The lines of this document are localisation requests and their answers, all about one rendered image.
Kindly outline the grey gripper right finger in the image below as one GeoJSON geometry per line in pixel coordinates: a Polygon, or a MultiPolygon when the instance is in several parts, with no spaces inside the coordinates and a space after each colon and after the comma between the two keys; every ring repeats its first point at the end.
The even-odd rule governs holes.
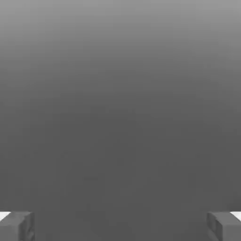
{"type": "Polygon", "coordinates": [[[210,241],[241,241],[241,211],[208,212],[210,241]]]}

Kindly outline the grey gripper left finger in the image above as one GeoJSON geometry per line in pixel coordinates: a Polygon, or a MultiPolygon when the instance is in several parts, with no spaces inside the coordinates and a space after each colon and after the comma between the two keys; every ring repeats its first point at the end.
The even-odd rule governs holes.
{"type": "Polygon", "coordinates": [[[0,241],[35,241],[35,213],[1,212],[0,241]]]}

